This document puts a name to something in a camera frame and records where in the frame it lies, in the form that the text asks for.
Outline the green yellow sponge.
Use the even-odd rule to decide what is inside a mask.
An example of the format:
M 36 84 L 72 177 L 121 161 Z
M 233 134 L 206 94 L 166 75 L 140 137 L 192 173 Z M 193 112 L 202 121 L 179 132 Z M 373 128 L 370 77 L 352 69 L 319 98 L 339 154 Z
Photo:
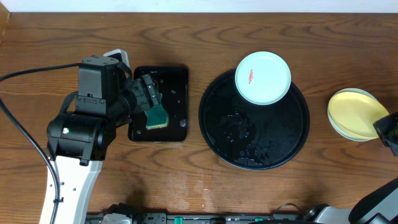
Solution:
M 165 128 L 169 124 L 169 115 L 162 104 L 147 110 L 145 114 L 147 117 L 146 129 Z

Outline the yellow plate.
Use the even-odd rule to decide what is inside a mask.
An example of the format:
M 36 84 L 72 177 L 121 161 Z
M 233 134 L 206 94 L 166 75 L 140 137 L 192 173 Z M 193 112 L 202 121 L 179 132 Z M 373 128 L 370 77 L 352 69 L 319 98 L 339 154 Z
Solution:
M 378 138 L 373 124 L 389 115 L 388 110 L 374 98 L 352 91 L 333 95 L 328 111 L 342 130 L 362 139 Z

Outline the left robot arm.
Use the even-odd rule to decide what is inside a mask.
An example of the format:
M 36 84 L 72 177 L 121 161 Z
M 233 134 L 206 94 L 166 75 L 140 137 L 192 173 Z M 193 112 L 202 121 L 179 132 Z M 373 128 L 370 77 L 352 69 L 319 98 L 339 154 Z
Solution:
M 78 91 L 47 127 L 48 171 L 41 223 L 84 223 L 108 146 L 119 126 L 160 104 L 149 75 L 133 78 L 122 50 L 83 59 Z

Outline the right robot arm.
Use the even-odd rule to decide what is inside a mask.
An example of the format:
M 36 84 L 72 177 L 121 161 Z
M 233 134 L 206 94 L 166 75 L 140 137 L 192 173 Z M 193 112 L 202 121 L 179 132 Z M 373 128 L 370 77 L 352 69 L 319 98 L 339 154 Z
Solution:
M 397 223 L 397 156 L 376 140 L 330 142 L 313 152 L 315 223 Z

